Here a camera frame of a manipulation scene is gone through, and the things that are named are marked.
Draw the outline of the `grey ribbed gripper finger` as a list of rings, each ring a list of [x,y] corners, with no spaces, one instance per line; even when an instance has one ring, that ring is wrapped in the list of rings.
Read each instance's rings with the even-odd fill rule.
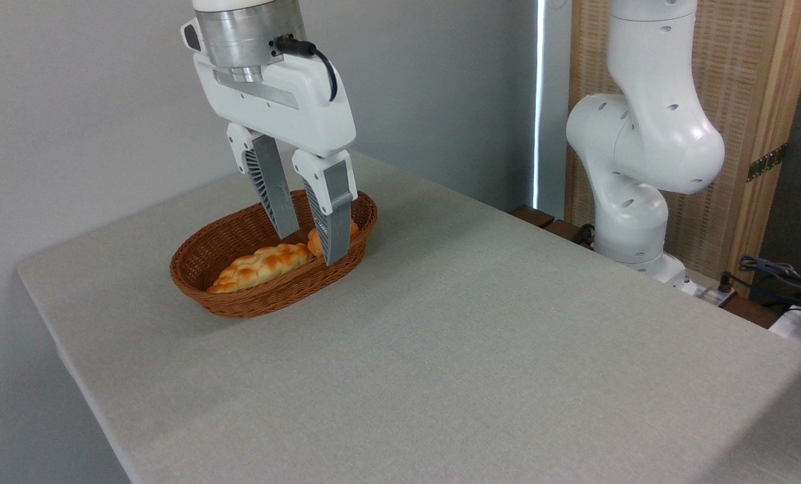
[[[299,230],[276,140],[231,122],[226,129],[238,169],[246,174],[279,238]]]
[[[358,193],[348,151],[318,157],[298,149],[293,168],[301,176],[312,218],[327,266],[348,253],[351,233],[351,204]]]

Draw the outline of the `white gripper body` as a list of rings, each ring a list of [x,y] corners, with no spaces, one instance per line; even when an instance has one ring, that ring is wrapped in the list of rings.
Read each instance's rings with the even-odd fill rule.
[[[195,70],[218,116],[320,157],[353,144],[353,114],[341,77],[332,86],[326,66],[316,58],[286,56],[262,67],[262,80],[238,83],[228,71],[194,53]]]

